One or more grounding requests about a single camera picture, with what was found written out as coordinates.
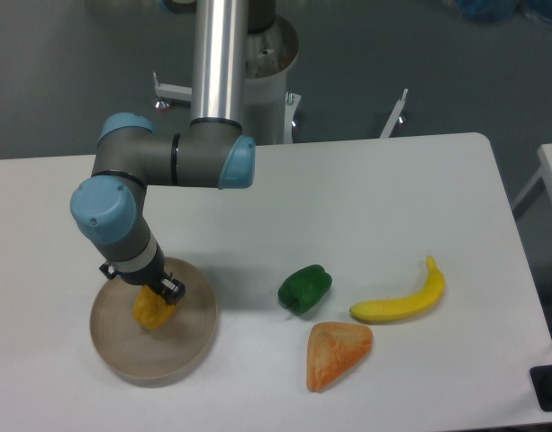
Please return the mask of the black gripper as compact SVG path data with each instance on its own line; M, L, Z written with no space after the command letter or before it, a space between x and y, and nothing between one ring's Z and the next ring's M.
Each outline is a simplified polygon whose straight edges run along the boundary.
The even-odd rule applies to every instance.
M158 293L165 304L175 306L185 296L186 286L177 279L168 279L167 273L164 271L164 264L164 256L156 254L139 270L117 270L109 262L101 264L99 270L107 280L119 277L130 285L147 285L154 293Z

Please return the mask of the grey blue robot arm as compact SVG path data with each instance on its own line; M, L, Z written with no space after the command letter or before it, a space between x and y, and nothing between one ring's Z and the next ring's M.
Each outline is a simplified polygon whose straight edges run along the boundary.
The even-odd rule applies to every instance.
M256 145L242 127L247 39L275 19L273 1L197 2L189 132L158 136L129 112L105 121L92 174L72 194L70 212L104 257L107 279L146 285L168 305L185 295L143 217L147 190L252 185Z

